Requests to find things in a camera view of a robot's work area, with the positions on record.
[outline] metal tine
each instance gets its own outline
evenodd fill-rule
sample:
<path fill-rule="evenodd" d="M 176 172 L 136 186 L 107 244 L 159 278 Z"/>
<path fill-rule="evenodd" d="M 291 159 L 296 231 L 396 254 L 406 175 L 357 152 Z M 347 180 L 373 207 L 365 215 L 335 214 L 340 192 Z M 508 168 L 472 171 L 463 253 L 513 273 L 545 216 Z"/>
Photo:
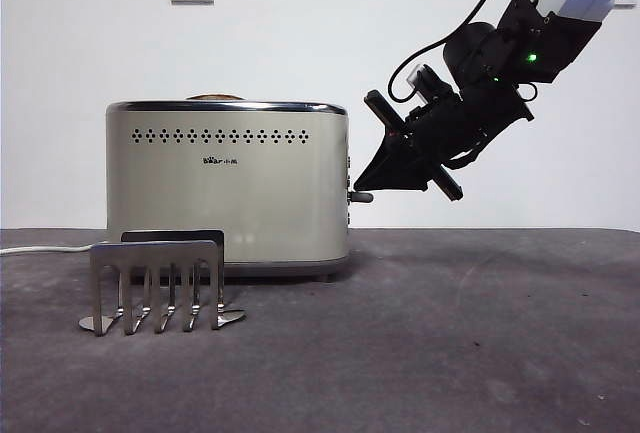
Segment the metal tine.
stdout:
<path fill-rule="evenodd" d="M 113 269 L 118 273 L 118 307 L 116 309 L 116 314 L 113 317 L 115 321 L 124 314 L 124 307 L 122 306 L 122 270 L 115 267 L 113 267 Z"/>
<path fill-rule="evenodd" d="M 162 301 L 162 284 L 160 280 L 160 262 L 149 265 L 151 269 L 151 315 L 153 329 L 156 333 L 163 333 L 169 319 L 176 310 L 176 278 L 175 265 L 171 263 L 169 269 L 169 299 L 166 308 Z"/>
<path fill-rule="evenodd" d="M 133 324 L 133 306 L 131 304 L 131 271 L 121 270 L 120 284 L 122 285 L 122 324 L 125 335 L 133 335 L 138 328 Z"/>
<path fill-rule="evenodd" d="M 193 325 L 196 321 L 198 310 L 194 312 L 194 297 L 193 294 L 196 291 L 194 265 L 181 264 L 180 265 L 180 296 L 182 297 L 182 331 L 193 331 Z"/>
<path fill-rule="evenodd" d="M 127 264 L 126 269 L 122 269 L 123 274 L 121 277 L 121 284 L 125 335 L 134 335 L 142 325 L 142 322 L 147 318 L 147 316 L 149 316 L 149 313 L 151 313 L 151 272 L 149 268 L 145 266 L 142 293 L 142 314 L 140 316 L 136 316 L 134 322 L 133 311 L 135 305 L 133 305 L 132 301 L 131 273 L 135 267 L 136 265 Z"/>
<path fill-rule="evenodd" d="M 160 290 L 160 265 L 152 264 L 148 265 L 151 270 L 151 319 L 153 321 L 153 331 L 155 333 L 162 333 L 166 326 L 166 321 L 163 321 L 163 307 L 162 297 Z"/>
<path fill-rule="evenodd" d="M 167 306 L 167 320 L 176 311 L 176 265 L 171 263 L 169 267 L 169 305 Z"/>
<path fill-rule="evenodd" d="M 222 255 L 220 255 L 219 253 L 220 245 L 216 246 L 217 248 L 215 248 L 213 252 L 207 251 L 207 254 L 204 255 L 204 261 L 206 261 L 209 266 L 209 291 L 211 295 L 211 299 L 209 300 L 211 304 L 209 321 L 211 322 L 212 330 L 219 329 L 220 326 L 218 317 L 222 313 L 224 313 L 224 303 L 222 302 L 222 288 L 220 284 L 220 259 L 222 258 Z"/>
<path fill-rule="evenodd" d="M 103 270 L 102 264 L 99 264 L 93 255 L 91 255 L 91 295 L 93 298 L 93 332 L 96 336 L 103 336 L 105 331 L 102 328 L 102 288 L 100 285 L 100 276 Z"/>
<path fill-rule="evenodd" d="M 216 254 L 216 262 L 209 262 L 209 270 L 211 271 L 210 275 L 213 278 L 213 268 L 214 265 L 217 268 L 216 271 L 216 283 L 217 283 L 217 301 L 218 301 L 218 315 L 224 313 L 224 242 L 216 243 L 215 248 Z M 213 308 L 213 289 L 211 290 L 211 305 Z"/>
<path fill-rule="evenodd" d="M 200 313 L 200 260 L 193 265 L 193 303 L 191 304 L 191 314 L 198 316 Z"/>

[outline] gray table surface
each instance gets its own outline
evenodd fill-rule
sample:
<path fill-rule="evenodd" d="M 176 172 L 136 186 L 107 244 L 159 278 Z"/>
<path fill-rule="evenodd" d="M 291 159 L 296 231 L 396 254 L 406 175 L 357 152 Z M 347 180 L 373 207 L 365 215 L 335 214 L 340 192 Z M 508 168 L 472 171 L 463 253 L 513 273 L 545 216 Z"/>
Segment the gray table surface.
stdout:
<path fill-rule="evenodd" d="M 5 230 L 3 247 L 96 230 Z M 640 235 L 354 230 L 331 283 L 237 280 L 245 321 L 95 338 L 88 255 L 2 259 L 7 432 L 640 432 Z"/>

